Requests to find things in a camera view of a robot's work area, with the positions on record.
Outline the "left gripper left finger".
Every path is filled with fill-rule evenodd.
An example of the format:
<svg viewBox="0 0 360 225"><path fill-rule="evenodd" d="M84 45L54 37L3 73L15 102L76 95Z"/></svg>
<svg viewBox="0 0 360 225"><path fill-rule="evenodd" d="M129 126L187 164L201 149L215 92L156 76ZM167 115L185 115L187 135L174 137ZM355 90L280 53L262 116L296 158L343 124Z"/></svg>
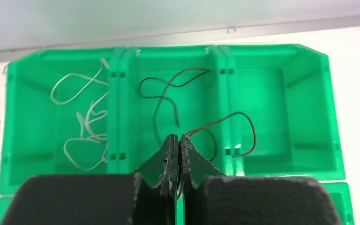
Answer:
<svg viewBox="0 0 360 225"><path fill-rule="evenodd" d="M173 225L178 137L130 174L38 175L16 192L3 225Z"/></svg>

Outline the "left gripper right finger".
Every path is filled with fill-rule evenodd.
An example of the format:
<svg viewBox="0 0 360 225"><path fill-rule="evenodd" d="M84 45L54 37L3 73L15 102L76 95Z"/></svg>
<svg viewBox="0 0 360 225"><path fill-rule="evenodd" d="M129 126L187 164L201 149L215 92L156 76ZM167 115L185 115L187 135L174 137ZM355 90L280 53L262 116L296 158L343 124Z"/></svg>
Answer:
<svg viewBox="0 0 360 225"><path fill-rule="evenodd" d="M309 177L227 176L180 141L187 225L340 225L326 188Z"/></svg>

